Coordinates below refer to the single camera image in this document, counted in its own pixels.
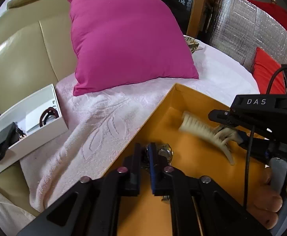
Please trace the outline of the person's right hand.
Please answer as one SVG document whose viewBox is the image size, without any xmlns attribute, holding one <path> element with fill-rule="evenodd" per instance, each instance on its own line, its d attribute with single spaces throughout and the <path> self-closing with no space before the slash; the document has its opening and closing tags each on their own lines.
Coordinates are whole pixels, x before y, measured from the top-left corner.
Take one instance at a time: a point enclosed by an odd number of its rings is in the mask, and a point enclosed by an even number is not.
<svg viewBox="0 0 287 236">
<path fill-rule="evenodd" d="M 252 203 L 247 207 L 247 211 L 268 230 L 276 226 L 279 220 L 277 212 L 283 205 L 280 194 L 269 185 L 271 177 L 272 170 L 270 167 L 265 168 L 261 185 L 255 189 Z"/>
</svg>

